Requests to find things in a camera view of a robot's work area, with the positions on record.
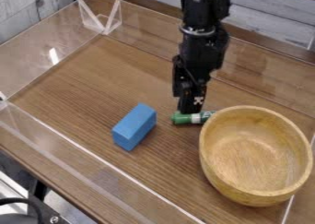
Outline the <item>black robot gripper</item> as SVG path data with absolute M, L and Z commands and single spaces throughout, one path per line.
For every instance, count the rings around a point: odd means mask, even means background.
M 221 67 L 228 48 L 228 33 L 222 26 L 214 27 L 208 37 L 182 35 L 180 53 L 172 58 L 172 92 L 178 97 L 181 114 L 197 113 L 205 100 L 206 86 L 190 80 L 208 82 L 210 72 Z

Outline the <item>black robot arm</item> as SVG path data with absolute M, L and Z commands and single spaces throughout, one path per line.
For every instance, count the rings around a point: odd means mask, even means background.
M 200 112 L 210 72 L 224 62 L 229 36 L 221 20 L 228 9 L 229 0 L 181 0 L 181 43 L 172 59 L 172 92 L 184 114 Z

